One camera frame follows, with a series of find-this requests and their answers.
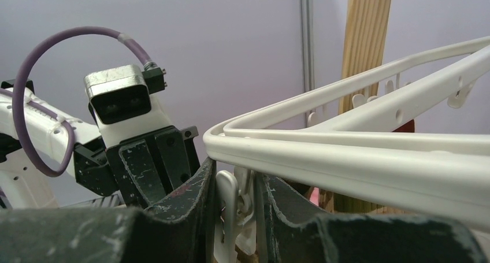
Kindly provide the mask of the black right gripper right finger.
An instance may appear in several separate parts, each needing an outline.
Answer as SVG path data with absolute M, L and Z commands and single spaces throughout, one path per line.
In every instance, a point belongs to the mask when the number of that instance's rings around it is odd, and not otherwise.
M 332 214 L 257 174 L 261 262 L 487 262 L 461 223 L 410 214 Z

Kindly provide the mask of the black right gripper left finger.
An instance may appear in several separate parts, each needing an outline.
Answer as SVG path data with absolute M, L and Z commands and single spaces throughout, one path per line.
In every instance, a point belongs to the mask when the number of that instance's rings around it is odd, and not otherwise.
M 216 162 L 148 207 L 1 211 L 2 262 L 212 262 Z

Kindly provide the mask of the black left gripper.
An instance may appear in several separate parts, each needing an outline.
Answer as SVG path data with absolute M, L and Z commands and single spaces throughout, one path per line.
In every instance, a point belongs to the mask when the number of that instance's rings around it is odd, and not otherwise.
M 101 137 L 76 144 L 76 182 L 110 197 L 120 193 L 129 206 L 147 208 L 183 185 L 199 169 L 195 126 L 161 128 L 107 148 Z

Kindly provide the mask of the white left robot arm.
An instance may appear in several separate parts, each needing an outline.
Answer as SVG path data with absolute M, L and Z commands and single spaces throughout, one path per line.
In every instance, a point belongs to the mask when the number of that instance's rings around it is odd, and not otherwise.
M 57 177 L 39 153 L 49 155 L 77 183 L 103 197 L 119 192 L 128 206 L 147 208 L 199 169 L 195 127 L 177 129 L 145 86 L 94 97 L 95 124 L 51 107 L 27 91 L 15 109 L 12 89 L 1 90 L 3 134 L 16 138 L 37 170 Z

